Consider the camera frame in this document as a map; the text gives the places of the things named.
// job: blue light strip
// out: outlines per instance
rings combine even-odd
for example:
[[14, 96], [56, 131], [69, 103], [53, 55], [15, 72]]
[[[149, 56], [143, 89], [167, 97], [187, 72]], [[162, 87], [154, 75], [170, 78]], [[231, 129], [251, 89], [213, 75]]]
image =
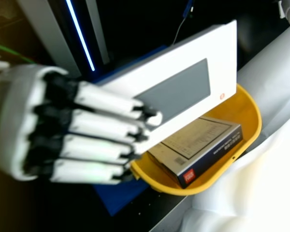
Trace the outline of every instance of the blue light strip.
[[82, 34], [82, 31], [78, 25], [78, 21], [77, 21], [77, 18], [76, 18], [76, 15], [75, 15], [75, 12], [74, 12], [74, 9], [73, 9], [73, 6], [72, 6], [72, 3], [71, 3], [71, 0], [66, 0], [67, 2], [67, 5], [69, 7], [69, 10], [70, 10], [70, 13], [71, 13], [71, 16], [72, 16], [72, 19], [73, 19], [73, 22], [74, 22], [74, 25], [76, 27], [76, 30], [77, 30], [77, 33], [78, 33], [78, 36], [82, 42], [82, 46], [83, 46], [83, 49], [86, 53], [86, 56], [87, 56], [87, 59], [88, 59], [88, 62], [89, 62], [89, 65], [91, 67], [91, 70], [92, 71], [95, 71], [95, 67], [93, 67], [93, 63], [92, 63], [92, 60], [91, 60], [91, 57], [90, 57], [90, 54], [88, 52], [88, 49], [87, 49], [87, 46], [86, 46], [86, 43], [85, 43], [85, 40], [84, 40], [84, 37], [83, 37], [83, 34]]

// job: yellow plastic container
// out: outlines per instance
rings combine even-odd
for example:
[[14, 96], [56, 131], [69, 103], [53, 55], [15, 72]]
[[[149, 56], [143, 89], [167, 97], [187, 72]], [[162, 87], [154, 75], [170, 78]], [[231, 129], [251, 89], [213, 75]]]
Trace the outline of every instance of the yellow plastic container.
[[186, 189], [182, 189], [150, 158], [143, 154], [141, 160], [132, 163], [131, 169], [157, 191], [172, 195], [193, 195], [210, 187], [230, 165], [257, 139], [261, 131], [261, 115], [252, 97], [237, 85], [237, 93], [218, 105], [205, 116], [214, 117], [242, 125], [244, 140], [216, 162]]

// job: orange logo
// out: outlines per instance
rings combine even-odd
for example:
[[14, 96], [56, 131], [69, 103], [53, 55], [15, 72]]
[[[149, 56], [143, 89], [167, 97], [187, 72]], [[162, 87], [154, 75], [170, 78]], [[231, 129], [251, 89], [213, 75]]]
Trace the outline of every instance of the orange logo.
[[195, 178], [195, 173], [192, 168], [184, 174], [184, 179], [185, 179], [186, 184], [189, 184], [192, 180], [194, 180], [194, 178]]

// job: cardboard box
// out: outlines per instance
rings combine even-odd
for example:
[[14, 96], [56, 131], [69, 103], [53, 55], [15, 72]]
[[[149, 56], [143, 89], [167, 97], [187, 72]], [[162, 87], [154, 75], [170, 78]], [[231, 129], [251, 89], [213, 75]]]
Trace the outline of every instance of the cardboard box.
[[149, 153], [186, 188], [242, 139], [240, 124], [200, 117], [151, 148]]

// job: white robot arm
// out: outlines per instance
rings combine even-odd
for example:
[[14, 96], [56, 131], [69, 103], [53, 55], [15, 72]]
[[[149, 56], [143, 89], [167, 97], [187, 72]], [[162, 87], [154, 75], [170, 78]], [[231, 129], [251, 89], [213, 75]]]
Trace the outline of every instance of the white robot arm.
[[0, 169], [18, 180], [117, 184], [162, 114], [58, 67], [0, 74]]

